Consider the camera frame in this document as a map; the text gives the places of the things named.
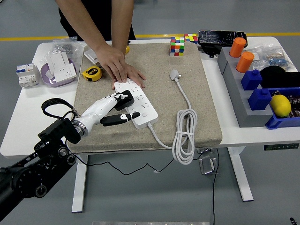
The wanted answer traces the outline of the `person's right hand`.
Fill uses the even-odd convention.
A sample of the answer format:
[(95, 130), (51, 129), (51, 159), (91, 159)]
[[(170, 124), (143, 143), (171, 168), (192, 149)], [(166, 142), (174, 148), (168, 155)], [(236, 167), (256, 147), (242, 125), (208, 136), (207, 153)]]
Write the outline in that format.
[(107, 43), (94, 49), (97, 59), (112, 80), (123, 82), (127, 80), (124, 55), (118, 49)]

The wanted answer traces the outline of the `person's left hand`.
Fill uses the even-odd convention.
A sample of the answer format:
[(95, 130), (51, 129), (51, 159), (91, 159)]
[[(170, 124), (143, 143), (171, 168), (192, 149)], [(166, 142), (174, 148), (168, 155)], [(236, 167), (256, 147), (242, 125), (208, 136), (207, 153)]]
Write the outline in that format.
[(132, 81), (134, 81), (139, 87), (145, 88), (144, 81), (146, 81), (146, 76), (140, 70), (125, 63), (124, 73), (125, 73), (125, 77), (122, 78), (123, 82), (126, 82), (127, 78), (129, 78)]

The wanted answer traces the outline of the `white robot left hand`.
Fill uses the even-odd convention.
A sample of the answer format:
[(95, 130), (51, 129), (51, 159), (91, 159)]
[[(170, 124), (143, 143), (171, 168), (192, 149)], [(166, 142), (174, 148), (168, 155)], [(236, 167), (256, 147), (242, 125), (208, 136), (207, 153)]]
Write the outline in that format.
[(100, 100), (97, 100), (90, 106), (79, 118), (73, 121), (80, 136), (87, 136), (94, 125), (102, 124), (104, 127), (114, 126), (126, 123), (140, 116), (139, 112), (131, 112), (128, 114), (117, 114), (107, 116), (114, 108), (117, 111), (124, 109), (134, 103), (134, 98), (130, 91), (126, 90), (122, 93), (114, 93)]

